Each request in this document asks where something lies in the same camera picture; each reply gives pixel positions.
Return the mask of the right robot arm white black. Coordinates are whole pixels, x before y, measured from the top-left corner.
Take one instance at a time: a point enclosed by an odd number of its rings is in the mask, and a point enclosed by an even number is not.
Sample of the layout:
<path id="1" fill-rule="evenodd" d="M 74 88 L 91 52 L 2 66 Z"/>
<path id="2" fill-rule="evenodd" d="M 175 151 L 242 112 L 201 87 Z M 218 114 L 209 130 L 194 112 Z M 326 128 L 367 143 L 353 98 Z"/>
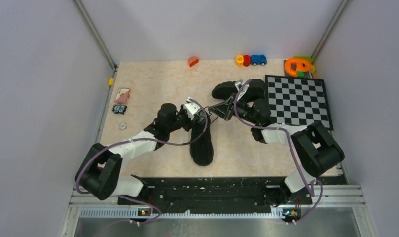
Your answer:
<path id="1" fill-rule="evenodd" d="M 302 189 L 313 195 L 317 178 L 345 158 L 342 148 L 321 122 L 304 126 L 273 122 L 267 99 L 258 98 L 249 106 L 232 94 L 224 102 L 210 106 L 209 111 L 224 120 L 236 117 L 251 128 L 254 139 L 261 143 L 288 146 L 296 169 L 284 179 L 284 187 L 279 190 L 285 203 L 298 199 Z"/>

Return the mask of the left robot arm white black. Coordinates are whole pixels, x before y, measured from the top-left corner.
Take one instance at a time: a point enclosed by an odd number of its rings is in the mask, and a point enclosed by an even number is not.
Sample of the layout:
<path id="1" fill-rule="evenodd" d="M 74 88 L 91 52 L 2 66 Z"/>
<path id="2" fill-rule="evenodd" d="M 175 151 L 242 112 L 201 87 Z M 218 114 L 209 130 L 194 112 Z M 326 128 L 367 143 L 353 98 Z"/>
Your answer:
<path id="1" fill-rule="evenodd" d="M 146 202 L 148 190 L 145 184 L 134 176 L 121 176 L 122 167 L 129 161 L 145 153 L 153 152 L 163 145 L 171 145 L 170 134 L 181 128 L 189 131 L 204 118 L 201 138 L 208 127 L 207 113 L 197 101 L 190 100 L 179 109 L 174 104 L 165 103 L 157 117 L 137 135 L 104 146 L 96 143 L 89 149 L 76 176 L 75 188 L 80 194 L 92 194 L 99 200 L 112 195 L 129 196 L 136 204 Z"/>

